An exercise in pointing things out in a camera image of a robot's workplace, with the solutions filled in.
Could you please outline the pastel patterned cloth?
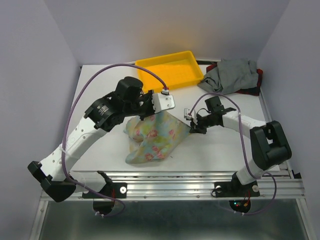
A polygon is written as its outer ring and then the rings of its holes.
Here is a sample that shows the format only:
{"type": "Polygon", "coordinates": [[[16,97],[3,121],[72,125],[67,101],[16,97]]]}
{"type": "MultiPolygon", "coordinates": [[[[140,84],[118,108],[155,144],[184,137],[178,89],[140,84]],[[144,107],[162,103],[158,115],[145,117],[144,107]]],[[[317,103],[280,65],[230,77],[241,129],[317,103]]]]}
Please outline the pastel patterned cloth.
{"type": "Polygon", "coordinates": [[[190,135],[190,127],[167,111],[141,120],[132,117],[125,125],[129,139],[127,164],[144,164],[166,159],[190,135]]]}

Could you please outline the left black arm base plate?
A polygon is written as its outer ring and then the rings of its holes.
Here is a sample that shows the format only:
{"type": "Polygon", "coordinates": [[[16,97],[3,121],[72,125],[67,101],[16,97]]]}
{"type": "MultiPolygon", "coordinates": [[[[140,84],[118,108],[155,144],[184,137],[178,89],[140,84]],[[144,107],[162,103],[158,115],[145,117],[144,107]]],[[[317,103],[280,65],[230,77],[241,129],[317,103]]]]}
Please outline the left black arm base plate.
{"type": "Polygon", "coordinates": [[[85,185],[98,192],[97,195],[87,189],[82,192],[84,199],[103,199],[101,195],[114,199],[125,199],[127,197],[128,184],[112,180],[104,171],[91,172],[85,185]]]}

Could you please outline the grey skirt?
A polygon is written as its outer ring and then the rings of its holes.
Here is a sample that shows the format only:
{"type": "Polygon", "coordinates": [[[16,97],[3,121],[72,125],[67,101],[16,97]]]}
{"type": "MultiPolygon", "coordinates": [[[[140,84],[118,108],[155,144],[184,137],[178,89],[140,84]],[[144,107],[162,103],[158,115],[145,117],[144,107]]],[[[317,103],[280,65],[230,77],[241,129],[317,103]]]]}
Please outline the grey skirt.
{"type": "Polygon", "coordinates": [[[246,58],[222,59],[209,70],[198,87],[206,92],[232,94],[257,86],[257,62],[246,58]]]}

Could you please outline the red black plaid skirt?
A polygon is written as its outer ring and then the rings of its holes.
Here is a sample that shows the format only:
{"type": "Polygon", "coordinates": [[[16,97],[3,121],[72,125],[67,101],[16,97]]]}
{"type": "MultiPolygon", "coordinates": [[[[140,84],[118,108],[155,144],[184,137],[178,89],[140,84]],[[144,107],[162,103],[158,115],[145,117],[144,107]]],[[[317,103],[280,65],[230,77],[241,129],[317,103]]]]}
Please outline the red black plaid skirt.
{"type": "MultiPolygon", "coordinates": [[[[213,70],[217,66],[218,66],[217,62],[213,62],[211,65],[206,67],[206,73],[213,70]]],[[[240,90],[236,91],[236,93],[244,94],[244,95],[251,95],[251,96],[259,96],[260,95],[262,79],[263,79],[263,71],[258,68],[256,70],[256,72],[258,74],[258,80],[257,80],[256,87],[247,88],[247,89],[240,89],[240,90]]]]}

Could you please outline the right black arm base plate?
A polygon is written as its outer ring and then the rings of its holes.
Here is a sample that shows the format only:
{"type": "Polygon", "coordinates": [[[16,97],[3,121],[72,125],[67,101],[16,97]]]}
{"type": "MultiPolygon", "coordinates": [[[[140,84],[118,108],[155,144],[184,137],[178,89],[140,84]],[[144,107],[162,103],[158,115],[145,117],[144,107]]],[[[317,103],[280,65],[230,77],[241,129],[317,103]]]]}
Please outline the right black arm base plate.
{"type": "Polygon", "coordinates": [[[259,197],[260,190],[257,181],[246,185],[231,181],[218,181],[214,183],[211,196],[214,198],[259,197]]]}

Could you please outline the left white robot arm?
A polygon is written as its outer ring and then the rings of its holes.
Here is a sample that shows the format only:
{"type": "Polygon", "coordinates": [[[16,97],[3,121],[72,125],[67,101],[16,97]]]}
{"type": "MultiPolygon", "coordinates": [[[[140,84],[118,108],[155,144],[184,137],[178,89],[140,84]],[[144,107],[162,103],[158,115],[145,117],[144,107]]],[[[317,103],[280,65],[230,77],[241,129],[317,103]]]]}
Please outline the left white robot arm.
{"type": "Polygon", "coordinates": [[[75,179],[69,171],[82,155],[106,133],[124,122],[126,117],[141,119],[155,112],[154,91],[144,93],[143,83],[127,76],[121,79],[115,91],[95,100],[84,112],[75,129],[48,157],[32,161],[27,169],[42,189],[57,203],[76,191],[75,179]]]}

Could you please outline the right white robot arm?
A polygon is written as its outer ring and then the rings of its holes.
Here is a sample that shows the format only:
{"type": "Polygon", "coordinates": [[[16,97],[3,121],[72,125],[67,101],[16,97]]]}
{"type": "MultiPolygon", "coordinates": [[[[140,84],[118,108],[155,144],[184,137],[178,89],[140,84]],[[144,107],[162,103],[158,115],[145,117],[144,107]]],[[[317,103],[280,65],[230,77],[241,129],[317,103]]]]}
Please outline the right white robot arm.
{"type": "Polygon", "coordinates": [[[210,127],[220,126],[239,133],[240,141],[250,140],[252,159],[244,159],[244,167],[234,173],[230,181],[215,182],[211,195],[214,198],[259,197],[257,180],[274,166],[292,157],[292,150],[278,121],[260,121],[242,115],[240,107],[225,108],[219,96],[205,100],[207,115],[195,108],[186,108],[184,118],[190,122],[190,133],[206,134],[210,127]]]}

